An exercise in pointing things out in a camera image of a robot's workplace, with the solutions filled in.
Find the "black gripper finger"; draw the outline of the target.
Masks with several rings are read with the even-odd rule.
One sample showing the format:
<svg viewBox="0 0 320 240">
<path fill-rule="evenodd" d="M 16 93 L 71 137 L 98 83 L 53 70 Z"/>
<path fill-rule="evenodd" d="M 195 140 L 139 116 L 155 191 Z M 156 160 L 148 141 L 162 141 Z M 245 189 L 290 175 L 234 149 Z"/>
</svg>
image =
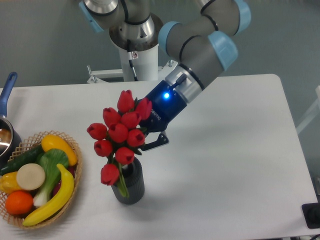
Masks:
<svg viewBox="0 0 320 240">
<path fill-rule="evenodd" d="M 162 131 L 159 133 L 157 140 L 150 143 L 145 143 L 140 147 L 140 149 L 145 152 L 145 151 L 149 151 L 149 150 L 167 145 L 168 143 L 169 143 L 169 139 L 167 137 L 167 134 L 165 131 Z"/>
</svg>

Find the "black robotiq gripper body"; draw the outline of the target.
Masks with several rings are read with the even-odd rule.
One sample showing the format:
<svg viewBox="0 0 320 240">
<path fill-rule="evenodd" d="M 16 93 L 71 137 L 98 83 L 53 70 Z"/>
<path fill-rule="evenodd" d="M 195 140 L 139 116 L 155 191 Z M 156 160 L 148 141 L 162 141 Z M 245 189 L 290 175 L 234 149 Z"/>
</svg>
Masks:
<svg viewBox="0 0 320 240">
<path fill-rule="evenodd" d="M 148 133 L 162 132 L 168 124 L 187 106 L 185 100 L 170 85 L 162 80 L 146 96 L 151 101 L 150 116 L 140 121 L 140 127 Z"/>
</svg>

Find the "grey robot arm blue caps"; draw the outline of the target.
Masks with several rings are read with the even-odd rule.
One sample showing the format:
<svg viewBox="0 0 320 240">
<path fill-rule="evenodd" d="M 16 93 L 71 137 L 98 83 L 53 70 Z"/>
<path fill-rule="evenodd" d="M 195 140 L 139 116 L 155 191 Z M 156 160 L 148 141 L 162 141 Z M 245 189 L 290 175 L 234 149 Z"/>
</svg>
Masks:
<svg viewBox="0 0 320 240">
<path fill-rule="evenodd" d="M 251 22 L 243 0 L 199 0 L 200 17 L 182 24 L 162 23 L 147 0 L 82 0 L 79 7 L 96 32 L 108 31 L 118 48 L 126 82 L 155 81 L 152 103 L 141 125 L 158 139 L 147 151 L 168 143 L 165 130 L 190 102 L 238 57 L 232 36 Z"/>
</svg>

